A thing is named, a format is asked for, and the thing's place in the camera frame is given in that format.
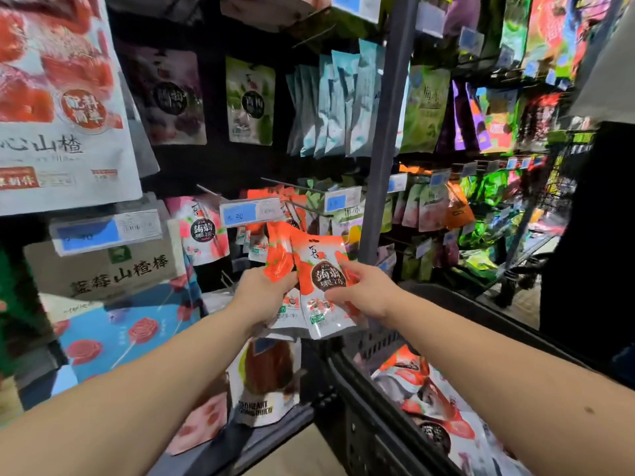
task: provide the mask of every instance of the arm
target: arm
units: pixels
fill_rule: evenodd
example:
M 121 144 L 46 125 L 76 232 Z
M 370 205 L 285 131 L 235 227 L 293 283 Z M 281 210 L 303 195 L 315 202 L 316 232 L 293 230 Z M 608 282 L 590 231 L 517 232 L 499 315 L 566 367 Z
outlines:
M 327 297 L 397 329 L 536 476 L 628 475 L 635 393 L 398 288 L 381 270 Z
M 144 476 L 257 324 L 277 313 L 295 273 L 245 271 L 226 309 L 147 355 L 31 409 L 0 430 L 7 476 Z

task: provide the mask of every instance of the orange jelly package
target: orange jelly package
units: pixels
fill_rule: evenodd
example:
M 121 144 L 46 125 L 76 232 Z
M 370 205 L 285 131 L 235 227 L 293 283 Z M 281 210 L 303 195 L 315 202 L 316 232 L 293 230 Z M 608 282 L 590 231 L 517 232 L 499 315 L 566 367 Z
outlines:
M 269 251 L 267 252 L 266 276 L 273 282 L 277 282 L 289 274 L 293 268 L 293 253 L 291 250 L 291 234 L 300 232 L 286 222 L 267 222 L 269 232 Z M 300 309 L 300 291 L 292 288 L 284 297 L 282 306 L 278 310 L 277 317 L 270 329 L 303 329 L 306 331 L 306 323 Z M 306 336 L 302 331 L 294 334 Z
M 300 280 L 300 306 L 311 338 L 322 339 L 354 330 L 357 324 L 351 315 L 357 315 L 357 309 L 350 304 L 345 310 L 326 300 L 324 295 L 329 289 L 345 288 L 357 282 L 353 274 L 340 266 L 342 260 L 348 260 L 343 239 L 336 235 L 294 231 L 291 245 Z

